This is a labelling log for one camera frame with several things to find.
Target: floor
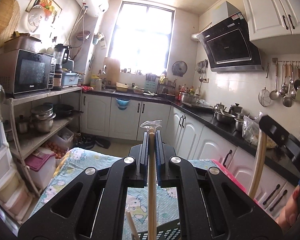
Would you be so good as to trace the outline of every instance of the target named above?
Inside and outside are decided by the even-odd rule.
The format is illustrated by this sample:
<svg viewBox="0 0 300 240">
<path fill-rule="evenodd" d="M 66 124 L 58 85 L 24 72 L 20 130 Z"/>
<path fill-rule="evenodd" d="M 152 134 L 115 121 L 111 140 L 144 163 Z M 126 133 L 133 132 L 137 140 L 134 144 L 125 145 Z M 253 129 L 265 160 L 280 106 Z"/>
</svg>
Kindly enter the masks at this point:
<svg viewBox="0 0 300 240">
<path fill-rule="evenodd" d="M 104 149 L 100 146 L 95 145 L 91 150 L 106 155 L 112 155 L 116 157 L 126 157 L 129 155 L 130 148 L 132 146 L 141 144 L 137 141 L 112 141 L 109 149 Z"/>
</svg>

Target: frying pan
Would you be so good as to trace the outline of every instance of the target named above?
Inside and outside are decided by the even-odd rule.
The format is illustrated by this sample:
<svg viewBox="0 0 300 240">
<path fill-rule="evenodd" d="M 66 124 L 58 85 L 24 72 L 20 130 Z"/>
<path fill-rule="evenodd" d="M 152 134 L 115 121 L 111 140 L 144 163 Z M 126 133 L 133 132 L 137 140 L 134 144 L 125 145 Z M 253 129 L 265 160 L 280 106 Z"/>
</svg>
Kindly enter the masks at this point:
<svg viewBox="0 0 300 240">
<path fill-rule="evenodd" d="M 83 111 L 75 110 L 73 106 L 64 104 L 53 105 L 53 111 L 57 114 L 57 116 L 62 117 L 71 116 L 73 113 L 83 113 Z"/>
</svg>

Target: sink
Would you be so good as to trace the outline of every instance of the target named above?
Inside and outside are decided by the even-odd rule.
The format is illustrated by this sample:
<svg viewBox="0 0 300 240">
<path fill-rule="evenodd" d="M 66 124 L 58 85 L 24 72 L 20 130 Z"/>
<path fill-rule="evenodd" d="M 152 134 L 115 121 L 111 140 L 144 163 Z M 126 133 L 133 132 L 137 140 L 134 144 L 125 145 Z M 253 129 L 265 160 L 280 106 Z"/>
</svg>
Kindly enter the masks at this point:
<svg viewBox="0 0 300 240">
<path fill-rule="evenodd" d="M 114 93 L 115 90 L 114 89 L 103 89 L 103 90 L 101 90 L 101 92 Z"/>
</svg>

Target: blue bowl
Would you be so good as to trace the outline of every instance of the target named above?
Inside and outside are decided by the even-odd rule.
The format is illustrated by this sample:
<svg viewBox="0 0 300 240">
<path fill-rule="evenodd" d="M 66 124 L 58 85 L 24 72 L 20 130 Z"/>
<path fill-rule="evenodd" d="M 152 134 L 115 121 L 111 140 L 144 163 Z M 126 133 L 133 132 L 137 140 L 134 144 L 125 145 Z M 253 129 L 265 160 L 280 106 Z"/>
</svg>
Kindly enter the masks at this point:
<svg viewBox="0 0 300 240">
<path fill-rule="evenodd" d="M 116 100 L 117 100 L 118 107 L 127 108 L 128 104 L 130 102 L 130 100 L 122 100 L 122 99 L 118 99 L 118 98 L 116 98 Z"/>
</svg>

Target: human hand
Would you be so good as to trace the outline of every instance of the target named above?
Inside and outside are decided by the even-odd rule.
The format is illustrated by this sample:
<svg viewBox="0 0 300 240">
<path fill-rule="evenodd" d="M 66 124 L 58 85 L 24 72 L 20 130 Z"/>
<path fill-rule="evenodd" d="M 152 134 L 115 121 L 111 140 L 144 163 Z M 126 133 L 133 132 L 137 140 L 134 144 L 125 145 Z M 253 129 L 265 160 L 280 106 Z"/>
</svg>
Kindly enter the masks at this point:
<svg viewBox="0 0 300 240">
<path fill-rule="evenodd" d="M 293 226 L 298 217 L 298 204 L 297 198 L 300 195 L 300 186 L 297 186 L 290 196 L 289 200 L 285 207 L 281 210 L 279 217 L 276 219 L 276 222 L 285 232 Z"/>
</svg>

